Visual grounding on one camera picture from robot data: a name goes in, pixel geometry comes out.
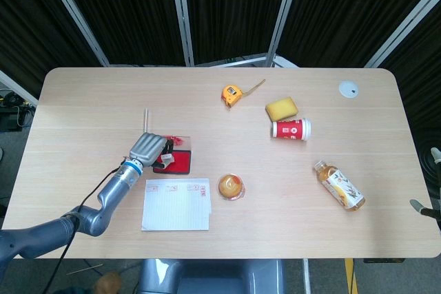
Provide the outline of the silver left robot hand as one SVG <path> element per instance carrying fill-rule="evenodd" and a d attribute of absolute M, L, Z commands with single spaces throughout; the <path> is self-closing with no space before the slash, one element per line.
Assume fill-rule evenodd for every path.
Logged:
<path fill-rule="evenodd" d="M 131 148 L 129 157 L 143 167 L 166 169 L 172 162 L 173 149 L 172 139 L 145 132 Z"/>

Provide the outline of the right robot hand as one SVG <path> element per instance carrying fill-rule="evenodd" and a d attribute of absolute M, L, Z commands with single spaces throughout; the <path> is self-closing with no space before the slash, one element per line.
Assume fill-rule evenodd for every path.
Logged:
<path fill-rule="evenodd" d="M 433 157 L 437 173 L 437 186 L 440 189 L 440 150 L 437 147 L 432 147 L 431 155 Z M 422 216 L 430 217 L 435 219 L 437 222 L 440 222 L 440 210 L 426 208 L 415 199 L 410 199 L 409 203 Z"/>

